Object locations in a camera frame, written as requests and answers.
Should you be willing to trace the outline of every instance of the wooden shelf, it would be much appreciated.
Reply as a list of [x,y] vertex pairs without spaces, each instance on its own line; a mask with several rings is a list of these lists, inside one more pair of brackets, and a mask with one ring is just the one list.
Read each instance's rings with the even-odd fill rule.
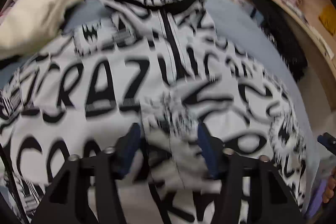
[[[317,46],[317,48],[320,50],[320,52],[322,53],[322,55],[325,57],[325,61],[327,62],[330,70],[332,71],[335,79],[336,79],[336,65],[334,63],[334,60],[336,58],[336,56],[334,57],[333,60],[330,60],[327,54],[327,51],[325,49],[325,46],[323,45],[322,42],[319,41],[319,39],[316,37],[316,35],[310,30],[310,28],[296,15],[295,12],[293,12],[286,4],[282,3],[281,0],[272,0],[274,3],[276,3],[277,5],[279,5],[287,14],[289,14],[300,26],[302,29],[304,29],[304,31],[308,34],[308,36],[311,38],[311,40],[315,43],[315,45]],[[327,44],[330,46],[330,44],[335,43],[332,36],[329,35],[330,37],[328,37],[327,39],[329,40],[329,42],[327,41],[327,39],[325,37],[324,40],[327,42]]]
[[302,4],[299,6],[299,9],[304,13],[309,25],[314,27],[320,33],[334,53],[335,56],[332,60],[330,60],[323,42],[318,39],[318,37],[311,31],[310,27],[303,22],[293,10],[291,10],[281,0],[272,1],[281,7],[283,11],[290,16],[289,18],[294,20],[293,22],[298,24],[298,26],[306,34],[306,38],[301,40],[298,39],[298,42],[305,52],[308,63],[315,70],[321,81],[327,95],[330,108],[332,110],[336,110],[336,37],[332,37],[319,20],[319,15],[321,14],[323,8],[332,4],[331,1],[302,0]]

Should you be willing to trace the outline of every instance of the folded clothes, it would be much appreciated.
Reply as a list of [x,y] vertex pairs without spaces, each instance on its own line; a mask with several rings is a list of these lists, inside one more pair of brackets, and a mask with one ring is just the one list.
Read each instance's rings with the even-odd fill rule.
[[320,14],[319,19],[327,31],[330,32],[331,35],[334,35],[336,32],[335,7],[332,4],[327,5]]
[[18,0],[0,25],[0,59],[31,54],[54,39],[65,10],[80,0]]

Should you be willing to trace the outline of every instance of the bed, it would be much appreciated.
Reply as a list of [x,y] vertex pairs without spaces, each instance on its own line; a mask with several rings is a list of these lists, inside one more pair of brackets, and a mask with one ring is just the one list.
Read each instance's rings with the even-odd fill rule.
[[[206,9],[214,20],[216,32],[219,36],[225,36],[246,50],[256,60],[260,61],[268,71],[277,75],[288,89],[294,103],[299,126],[305,133],[307,143],[307,191],[303,206],[303,211],[305,211],[310,200],[309,189],[311,189],[316,175],[319,155],[298,86],[277,50],[238,5],[229,0],[207,0]],[[107,17],[108,15],[109,12],[98,0],[86,0],[85,3],[76,7],[70,14],[63,31],[66,33],[82,23]],[[0,71],[0,87],[4,86],[12,72],[24,60],[22,59],[21,63],[18,64],[11,64]]]

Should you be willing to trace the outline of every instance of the beige fabric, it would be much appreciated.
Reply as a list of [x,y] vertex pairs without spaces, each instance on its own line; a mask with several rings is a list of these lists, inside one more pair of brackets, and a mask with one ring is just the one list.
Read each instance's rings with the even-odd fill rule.
[[31,54],[54,39],[65,10],[80,0],[18,0],[0,25],[0,59]]

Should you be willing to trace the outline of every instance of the graphic print jacket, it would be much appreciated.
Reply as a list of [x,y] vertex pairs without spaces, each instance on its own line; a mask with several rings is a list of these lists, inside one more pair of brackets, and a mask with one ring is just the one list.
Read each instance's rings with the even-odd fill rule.
[[[118,182],[128,223],[211,222],[222,185],[207,178],[200,123],[217,145],[272,159],[301,208],[306,147],[286,88],[217,37],[205,0],[100,1],[110,17],[50,42],[1,90],[0,143],[20,200],[9,173],[0,185],[18,217],[19,202],[33,217],[69,155],[114,146],[133,123],[147,153],[139,149]],[[249,183],[244,177],[240,223]]]

